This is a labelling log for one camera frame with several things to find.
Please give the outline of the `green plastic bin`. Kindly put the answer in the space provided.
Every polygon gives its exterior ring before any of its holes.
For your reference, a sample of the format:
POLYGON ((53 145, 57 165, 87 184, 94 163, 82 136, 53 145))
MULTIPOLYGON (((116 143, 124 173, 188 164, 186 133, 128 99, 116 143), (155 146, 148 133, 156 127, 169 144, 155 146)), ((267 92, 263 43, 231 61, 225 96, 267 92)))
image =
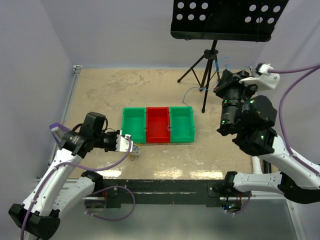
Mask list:
POLYGON ((145 144, 146 140, 146 108, 125 107, 122 112, 122 135, 131 135, 135 143, 145 144))
POLYGON ((192 143, 195 140, 194 111, 189 106, 171 106, 170 113, 170 142, 192 143))

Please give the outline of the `red plastic bin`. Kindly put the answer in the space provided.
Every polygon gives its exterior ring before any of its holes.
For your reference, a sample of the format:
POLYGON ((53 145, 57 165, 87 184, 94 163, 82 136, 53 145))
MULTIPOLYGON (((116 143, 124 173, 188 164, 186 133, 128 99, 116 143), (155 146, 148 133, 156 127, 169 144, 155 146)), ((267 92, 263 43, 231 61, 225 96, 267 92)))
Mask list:
POLYGON ((169 143, 171 140, 169 107, 146 108, 146 142, 169 143))

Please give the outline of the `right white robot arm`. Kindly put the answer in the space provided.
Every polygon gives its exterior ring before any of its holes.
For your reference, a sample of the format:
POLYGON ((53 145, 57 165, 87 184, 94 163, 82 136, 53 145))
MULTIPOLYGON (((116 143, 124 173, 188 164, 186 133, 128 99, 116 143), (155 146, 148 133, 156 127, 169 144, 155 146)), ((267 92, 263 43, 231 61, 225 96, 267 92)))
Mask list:
POLYGON ((274 130, 277 110, 265 95, 256 95, 258 83, 245 84, 249 73, 227 69, 217 86, 222 99, 220 127, 222 136, 236 135, 232 140, 247 155, 257 157, 278 168, 278 172, 245 174, 229 171, 219 191, 227 197, 260 191, 283 195, 299 204, 320 200, 320 167, 287 147, 274 130))

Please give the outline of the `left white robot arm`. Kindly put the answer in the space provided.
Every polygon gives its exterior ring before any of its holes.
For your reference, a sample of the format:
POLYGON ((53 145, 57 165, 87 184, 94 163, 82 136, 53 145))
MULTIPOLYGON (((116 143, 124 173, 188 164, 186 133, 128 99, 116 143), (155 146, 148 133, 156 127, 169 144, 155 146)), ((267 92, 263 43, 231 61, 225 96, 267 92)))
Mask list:
POLYGON ((121 130, 108 130, 106 116, 97 112, 89 112, 72 129, 55 123, 50 130, 58 143, 54 159, 28 197, 20 204, 14 203, 8 211, 20 228, 21 240, 49 240, 67 211, 82 198, 103 192, 103 178, 98 172, 119 165, 134 144, 131 136, 123 135, 121 130), (81 165, 95 148, 124 153, 124 156, 107 167, 81 165))

